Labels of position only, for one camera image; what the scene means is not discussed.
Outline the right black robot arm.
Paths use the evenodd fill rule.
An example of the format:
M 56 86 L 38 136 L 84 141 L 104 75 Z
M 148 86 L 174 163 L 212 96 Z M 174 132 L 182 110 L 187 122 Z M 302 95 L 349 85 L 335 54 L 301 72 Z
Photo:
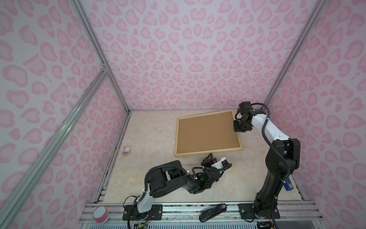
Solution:
M 267 176 L 256 194 L 253 214 L 255 219 L 268 216 L 274 219 L 279 193 L 289 176 L 299 168 L 301 143 L 284 134 L 270 120 L 270 110 L 262 103 L 240 103 L 233 126 L 235 132 L 241 133 L 258 129 L 269 145 L 266 156 Z

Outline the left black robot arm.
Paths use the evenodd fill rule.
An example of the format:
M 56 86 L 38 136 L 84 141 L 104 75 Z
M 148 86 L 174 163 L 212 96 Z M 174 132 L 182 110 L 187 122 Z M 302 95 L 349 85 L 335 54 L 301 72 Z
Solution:
M 232 167 L 225 157 L 217 160 L 210 153 L 193 167 L 192 173 L 185 170 L 179 160 L 151 168 L 144 178 L 143 193 L 135 200 L 133 207 L 139 214 L 149 212 L 156 199 L 183 188 L 190 194 L 199 194 L 210 189 L 224 172 Z

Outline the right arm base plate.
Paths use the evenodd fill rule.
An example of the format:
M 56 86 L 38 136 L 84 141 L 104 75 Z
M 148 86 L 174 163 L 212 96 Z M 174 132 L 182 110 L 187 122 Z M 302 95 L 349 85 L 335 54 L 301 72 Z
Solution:
M 277 208 L 273 212 L 268 211 L 265 213 L 255 213 L 254 212 L 254 204 L 253 203 L 240 203 L 238 204 L 239 214 L 241 219 L 245 219 L 247 221 L 254 221 L 260 219 L 280 219 L 280 213 Z

